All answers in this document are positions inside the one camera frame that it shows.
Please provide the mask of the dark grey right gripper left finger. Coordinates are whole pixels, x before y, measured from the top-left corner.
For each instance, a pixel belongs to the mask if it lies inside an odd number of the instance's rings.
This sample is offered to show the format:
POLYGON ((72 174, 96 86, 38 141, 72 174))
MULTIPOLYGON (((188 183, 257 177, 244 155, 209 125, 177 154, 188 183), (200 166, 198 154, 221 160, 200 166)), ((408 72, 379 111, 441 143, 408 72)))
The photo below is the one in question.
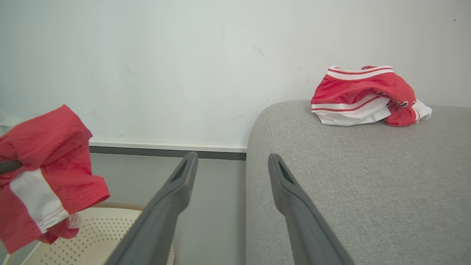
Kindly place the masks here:
POLYGON ((106 260, 107 265, 166 265, 178 216, 190 203, 198 154, 188 152, 106 260))

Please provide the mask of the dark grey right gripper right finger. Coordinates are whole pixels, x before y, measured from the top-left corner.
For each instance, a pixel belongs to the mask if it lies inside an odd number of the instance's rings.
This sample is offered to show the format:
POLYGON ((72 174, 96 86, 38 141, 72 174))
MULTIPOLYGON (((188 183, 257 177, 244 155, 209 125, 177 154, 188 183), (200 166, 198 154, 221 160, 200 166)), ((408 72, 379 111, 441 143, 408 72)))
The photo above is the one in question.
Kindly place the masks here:
POLYGON ((296 265, 353 265, 354 262, 280 155, 268 169, 274 202, 285 217, 296 265))

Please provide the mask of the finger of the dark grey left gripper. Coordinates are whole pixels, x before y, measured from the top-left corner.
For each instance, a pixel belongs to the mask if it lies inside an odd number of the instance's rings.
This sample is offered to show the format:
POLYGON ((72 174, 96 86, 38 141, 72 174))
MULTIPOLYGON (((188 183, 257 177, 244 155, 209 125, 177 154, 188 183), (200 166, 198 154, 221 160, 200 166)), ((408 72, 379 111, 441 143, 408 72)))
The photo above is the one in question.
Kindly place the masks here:
POLYGON ((14 172, 22 167, 22 162, 19 160, 7 160, 0 162, 0 174, 14 172))

